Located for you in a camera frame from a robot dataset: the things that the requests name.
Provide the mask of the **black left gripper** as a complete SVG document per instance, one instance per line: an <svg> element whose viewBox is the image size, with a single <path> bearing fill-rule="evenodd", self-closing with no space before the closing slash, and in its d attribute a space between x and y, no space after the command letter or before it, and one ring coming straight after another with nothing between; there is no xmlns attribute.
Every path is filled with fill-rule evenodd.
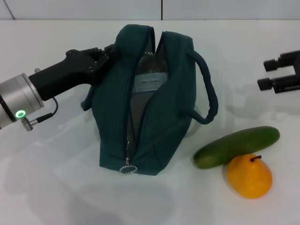
<svg viewBox="0 0 300 225"><path fill-rule="evenodd" d="M104 49L73 49L66 52L63 61L29 76L29 80L47 101L77 85L98 85L120 58L114 44Z"/></svg>

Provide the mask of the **orange yellow pear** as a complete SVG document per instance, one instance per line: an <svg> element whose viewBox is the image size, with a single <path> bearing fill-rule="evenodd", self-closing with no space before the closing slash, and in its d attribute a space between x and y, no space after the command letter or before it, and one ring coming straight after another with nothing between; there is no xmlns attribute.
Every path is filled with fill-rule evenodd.
<svg viewBox="0 0 300 225"><path fill-rule="evenodd" d="M247 199L266 195L272 187L273 176L261 155L246 154L233 158L227 167L230 186Z"/></svg>

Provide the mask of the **green cucumber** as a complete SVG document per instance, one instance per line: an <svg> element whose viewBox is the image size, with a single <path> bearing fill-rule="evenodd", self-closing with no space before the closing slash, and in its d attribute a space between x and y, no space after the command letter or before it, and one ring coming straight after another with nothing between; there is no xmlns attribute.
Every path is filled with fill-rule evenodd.
<svg viewBox="0 0 300 225"><path fill-rule="evenodd" d="M211 169L228 164L236 156L268 148L279 138L280 132L274 127L262 126L244 129L203 146L193 155L193 162L199 169Z"/></svg>

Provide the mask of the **clear plastic food container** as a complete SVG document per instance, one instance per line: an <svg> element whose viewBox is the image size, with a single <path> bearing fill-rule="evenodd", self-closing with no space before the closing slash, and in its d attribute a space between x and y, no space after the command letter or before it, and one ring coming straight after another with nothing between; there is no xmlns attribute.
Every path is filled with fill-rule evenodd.
<svg viewBox="0 0 300 225"><path fill-rule="evenodd" d="M140 93L157 90L168 80L167 72L147 73L136 75L132 93Z"/></svg>

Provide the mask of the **dark teal insulated bag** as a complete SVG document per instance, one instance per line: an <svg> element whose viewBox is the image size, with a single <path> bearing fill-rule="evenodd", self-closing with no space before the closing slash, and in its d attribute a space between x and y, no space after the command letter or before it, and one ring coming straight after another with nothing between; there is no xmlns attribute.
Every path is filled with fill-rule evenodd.
<svg viewBox="0 0 300 225"><path fill-rule="evenodd" d="M155 176L170 162L191 120L205 125L218 113L209 68L191 37L126 25L115 46L121 59L81 103L92 110L100 136L101 167ZM157 90L132 93L136 75L167 72Z"/></svg>

